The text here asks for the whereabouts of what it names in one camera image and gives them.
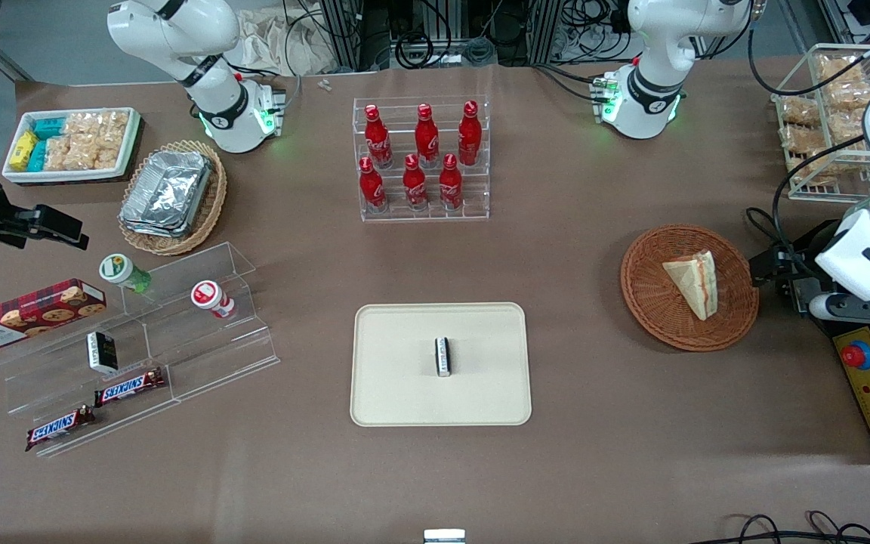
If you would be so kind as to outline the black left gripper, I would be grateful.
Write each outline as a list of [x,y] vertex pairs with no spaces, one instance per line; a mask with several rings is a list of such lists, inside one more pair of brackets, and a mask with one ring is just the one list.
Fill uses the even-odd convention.
[[804,252],[793,243],[773,243],[771,248],[749,259],[751,284],[759,289],[767,283],[813,278],[821,281],[821,271],[807,263]]

